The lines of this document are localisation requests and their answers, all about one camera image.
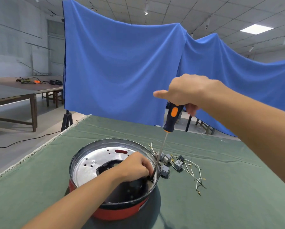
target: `screwdriver shaft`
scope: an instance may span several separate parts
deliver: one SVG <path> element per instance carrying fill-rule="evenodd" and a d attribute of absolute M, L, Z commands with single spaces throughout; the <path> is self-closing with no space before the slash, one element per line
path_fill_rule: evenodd
<path fill-rule="evenodd" d="M 156 160 L 156 163 L 155 163 L 155 167 L 154 167 L 153 174 L 152 174 L 152 176 L 151 176 L 151 180 L 153 180 L 154 175 L 155 175 L 155 173 L 156 173 L 156 167 L 157 167 L 158 164 L 160 163 L 160 155 L 161 155 L 161 153 L 163 152 L 163 146 L 164 146 L 164 144 L 165 144 L 165 142 L 166 142 L 167 135 L 168 135 L 168 132 L 166 132 L 165 139 L 163 140 L 162 147 L 160 148 L 160 153 L 159 153 L 158 156 L 157 156 L 157 160 Z"/>

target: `hand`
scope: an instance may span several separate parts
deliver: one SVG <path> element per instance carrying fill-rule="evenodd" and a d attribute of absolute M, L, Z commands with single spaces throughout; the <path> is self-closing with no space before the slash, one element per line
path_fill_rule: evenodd
<path fill-rule="evenodd" d="M 183 74 L 171 81 L 168 91 L 155 91 L 153 95 L 177 105 L 186 104 L 186 111 L 194 116 L 203 101 L 205 91 L 218 82 L 220 81 L 210 80 L 206 76 Z"/>
<path fill-rule="evenodd" d="M 114 168 L 123 177 L 122 181 L 124 182 L 147 177 L 148 175 L 152 175 L 154 170 L 148 158 L 139 152 L 131 154 Z"/>

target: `tablecloth fringe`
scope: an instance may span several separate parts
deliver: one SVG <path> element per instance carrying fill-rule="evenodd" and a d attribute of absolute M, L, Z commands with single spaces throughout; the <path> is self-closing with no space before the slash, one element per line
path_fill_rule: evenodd
<path fill-rule="evenodd" d="M 25 156 L 23 159 L 21 159 L 19 162 L 17 162 L 16 164 L 10 166 L 8 169 L 6 169 L 5 171 L 3 171 L 2 173 L 0 173 L 0 178 L 5 175 L 6 173 L 8 173 L 10 170 L 14 169 L 15 167 L 17 167 L 19 164 L 21 164 L 22 162 L 24 162 L 25 160 L 27 160 L 28 158 L 30 158 L 31 156 L 33 156 L 34 154 L 36 154 L 38 151 L 40 151 L 42 148 L 44 148 L 46 145 L 48 145 L 50 142 L 54 141 L 55 139 L 57 139 L 58 137 L 60 137 L 61 135 L 63 135 L 65 132 L 67 132 L 68 130 L 70 130 L 71 128 L 75 127 L 77 124 L 79 124 L 81 121 L 85 120 L 87 117 L 89 117 L 90 115 L 85 115 L 84 117 L 82 117 L 80 120 L 78 120 L 76 123 L 74 123 L 73 125 L 71 125 L 70 127 L 68 127 L 67 129 L 65 129 L 63 132 L 59 133 L 58 135 L 56 135 L 55 137 L 53 137 L 51 140 L 47 141 L 46 143 L 42 144 L 40 147 L 38 147 L 36 150 L 34 150 L 32 153 L 28 154 L 27 156 Z"/>

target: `person's right arm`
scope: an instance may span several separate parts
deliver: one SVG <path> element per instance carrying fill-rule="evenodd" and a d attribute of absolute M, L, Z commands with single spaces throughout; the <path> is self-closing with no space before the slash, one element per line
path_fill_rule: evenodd
<path fill-rule="evenodd" d="M 218 80 L 184 74 L 174 78 L 168 91 L 154 96 L 174 104 L 197 106 L 236 134 L 285 182 L 285 112 L 241 95 Z"/>

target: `screwdriver handle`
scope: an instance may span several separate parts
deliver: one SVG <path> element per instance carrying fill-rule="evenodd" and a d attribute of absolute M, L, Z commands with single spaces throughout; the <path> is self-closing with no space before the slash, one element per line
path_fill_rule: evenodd
<path fill-rule="evenodd" d="M 169 102 L 168 115 L 167 115 L 166 123 L 163 127 L 163 129 L 166 132 L 173 132 L 174 125 L 183 108 L 184 108 L 184 105 L 175 105 Z"/>

